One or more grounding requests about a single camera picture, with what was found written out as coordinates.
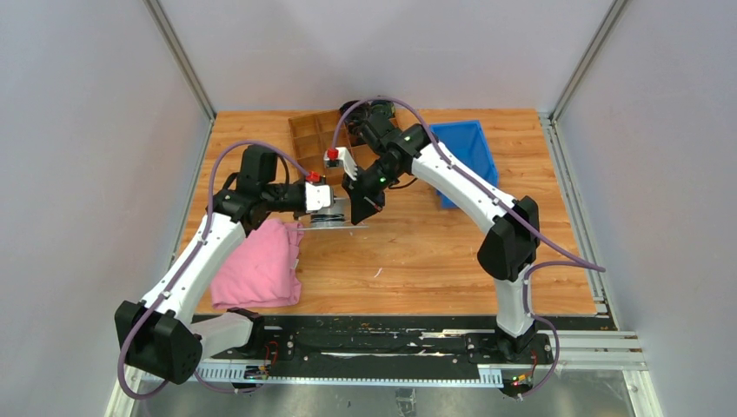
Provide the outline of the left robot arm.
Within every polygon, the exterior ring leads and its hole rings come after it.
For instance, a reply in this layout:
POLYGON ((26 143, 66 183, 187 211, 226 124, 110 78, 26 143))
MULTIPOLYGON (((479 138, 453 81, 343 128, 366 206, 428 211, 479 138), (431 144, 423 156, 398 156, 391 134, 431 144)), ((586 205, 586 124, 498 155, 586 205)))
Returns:
POLYGON ((301 216, 318 210, 315 193, 323 184, 320 175, 272 145, 240 144, 245 148, 241 167, 220 188, 209 182, 206 213, 188 246, 140 301, 123 301, 115 312, 117 382, 134 399, 141 394, 127 382, 129 367, 154 375, 166 387, 183 384, 199 374, 201 361, 230 349, 246 359, 271 358, 262 316, 230 308, 195 322, 196 305, 249 232, 273 212, 301 216))

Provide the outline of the grey perforated cable spool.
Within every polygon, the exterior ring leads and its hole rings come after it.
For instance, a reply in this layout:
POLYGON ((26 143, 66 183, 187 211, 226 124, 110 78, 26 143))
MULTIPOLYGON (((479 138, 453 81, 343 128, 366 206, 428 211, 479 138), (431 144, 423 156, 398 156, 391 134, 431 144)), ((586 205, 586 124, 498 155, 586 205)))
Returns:
POLYGON ((322 208, 313 213, 295 218, 305 230, 345 230, 353 228, 368 228, 363 222, 353 224, 350 217, 350 201, 347 197, 336 197, 328 208, 322 208))

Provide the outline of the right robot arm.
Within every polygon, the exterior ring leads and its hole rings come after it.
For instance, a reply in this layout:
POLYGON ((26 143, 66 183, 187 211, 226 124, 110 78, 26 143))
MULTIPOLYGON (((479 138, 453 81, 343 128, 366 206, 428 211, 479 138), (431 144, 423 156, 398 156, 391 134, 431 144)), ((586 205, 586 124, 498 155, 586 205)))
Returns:
POLYGON ((388 101, 358 103, 340 108, 341 123, 376 154, 367 168, 344 175, 342 187, 350 200, 350 221, 356 225, 381 212, 386 189, 402 175, 412 175, 448 197, 484 233, 477 252, 481 268, 494 279, 498 303, 496 347, 506 361, 517 362, 533 352, 536 336, 529 316, 530 295, 523 275, 540 246, 539 209, 529 196, 520 200, 498 191, 464 165, 419 123, 400 130, 391 121, 388 101))

